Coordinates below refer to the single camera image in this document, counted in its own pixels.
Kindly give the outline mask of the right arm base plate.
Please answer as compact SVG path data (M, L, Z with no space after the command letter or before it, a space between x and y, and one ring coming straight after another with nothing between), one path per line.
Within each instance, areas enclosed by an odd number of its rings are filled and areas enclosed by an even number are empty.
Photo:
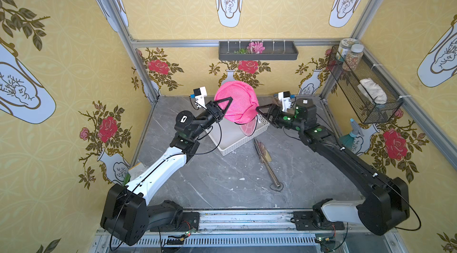
M312 230L345 230L343 222L330 222L317 211L294 211L290 219L298 231Z

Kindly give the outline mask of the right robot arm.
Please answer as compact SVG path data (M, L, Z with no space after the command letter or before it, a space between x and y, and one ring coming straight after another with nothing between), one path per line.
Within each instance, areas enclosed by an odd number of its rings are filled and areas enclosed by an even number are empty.
M310 100L298 100L293 113L277 104L258 106L257 112L279 129L298 133L300 141L336 166L359 190L363 199L338 201L324 199L313 206L319 222L362 224L382 236L410 216L408 185L378 172L347 149L331 130L317 121L317 108Z

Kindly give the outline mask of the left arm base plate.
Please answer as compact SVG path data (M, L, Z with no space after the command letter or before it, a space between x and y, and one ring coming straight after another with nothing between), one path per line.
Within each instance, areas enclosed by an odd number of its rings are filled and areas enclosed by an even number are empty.
M199 229L200 213L197 211L185 211L181 219L172 228L174 232L187 232L191 229Z

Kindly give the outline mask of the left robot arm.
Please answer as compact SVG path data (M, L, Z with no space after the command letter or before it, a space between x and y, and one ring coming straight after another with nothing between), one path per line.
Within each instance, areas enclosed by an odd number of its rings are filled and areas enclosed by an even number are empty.
M115 184L109 189L101 227L112 238L133 246L148 230L164 226L180 227L181 206L169 200L159 205L149 205L149 202L175 172L193 156L200 154L199 136L222 121L232 101L231 97L210 101L198 116L187 110L178 113L174 126L176 133L164 154L125 186Z

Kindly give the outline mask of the pink mesh laundry bag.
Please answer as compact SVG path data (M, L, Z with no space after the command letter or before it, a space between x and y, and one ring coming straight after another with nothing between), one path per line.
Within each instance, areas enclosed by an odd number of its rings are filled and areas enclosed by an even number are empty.
M225 118L236 124L246 124L257 116L259 106L254 88L241 81L224 83L216 92L215 100L232 98Z

